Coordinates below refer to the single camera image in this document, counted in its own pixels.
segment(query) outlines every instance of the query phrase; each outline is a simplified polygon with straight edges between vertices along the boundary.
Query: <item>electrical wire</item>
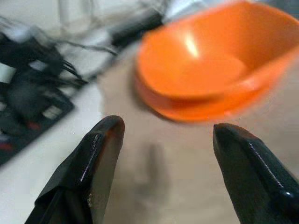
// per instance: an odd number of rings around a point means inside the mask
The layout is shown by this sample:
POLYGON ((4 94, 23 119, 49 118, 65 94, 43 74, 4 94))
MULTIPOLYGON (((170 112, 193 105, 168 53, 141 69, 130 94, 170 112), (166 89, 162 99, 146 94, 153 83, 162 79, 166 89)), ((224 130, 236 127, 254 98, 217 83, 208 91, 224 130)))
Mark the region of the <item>electrical wire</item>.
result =
POLYGON ((59 79, 59 78, 48 78, 48 81, 54 82, 56 84, 60 85, 70 85, 70 86, 76 86, 76 87, 81 87, 82 83, 76 83, 75 80, 66 80, 66 79, 59 79))
POLYGON ((78 73, 76 73, 73 69, 70 69, 70 68, 65 67, 65 66, 63 67, 63 69, 66 70, 66 71, 68 71, 69 73, 73 74, 78 79, 83 80, 83 78, 78 73))
POLYGON ((139 3, 141 3, 143 6, 153 8, 161 15, 165 15, 166 9, 168 8, 170 1, 171 0, 161 0, 156 5, 154 3, 148 3, 146 0, 139 0, 139 3))
POLYGON ((69 63, 68 61, 64 60, 64 65, 68 66, 70 69, 72 69, 75 73, 78 74, 77 69, 71 63, 69 63))
POLYGON ((0 24, 4 27, 9 27, 13 25, 13 22, 10 19, 0 15, 0 24))
POLYGON ((89 24, 88 27, 85 31, 80 32, 80 33, 72 33, 69 31, 68 24, 70 24, 69 21, 69 11, 68 11, 68 6, 69 6, 69 0, 58 0, 58 15, 59 15, 59 22, 60 22, 60 31, 61 34, 64 36, 74 36, 74 35, 81 35, 87 32, 88 30, 91 30, 94 28, 97 24, 100 24, 99 19, 95 16, 95 2, 94 0, 85 0, 85 2, 88 2, 88 17, 89 17, 89 24))
POLYGON ((55 40, 54 39, 54 41, 57 44, 69 44, 69 45, 74 46, 74 47, 79 47, 79 48, 89 49, 89 50, 96 50, 96 51, 105 51, 105 52, 108 52, 112 55, 118 55, 118 52, 116 50, 114 50, 113 48, 105 47, 105 46, 83 45, 83 44, 80 44, 80 43, 74 43, 74 42, 66 41, 66 40, 55 40))

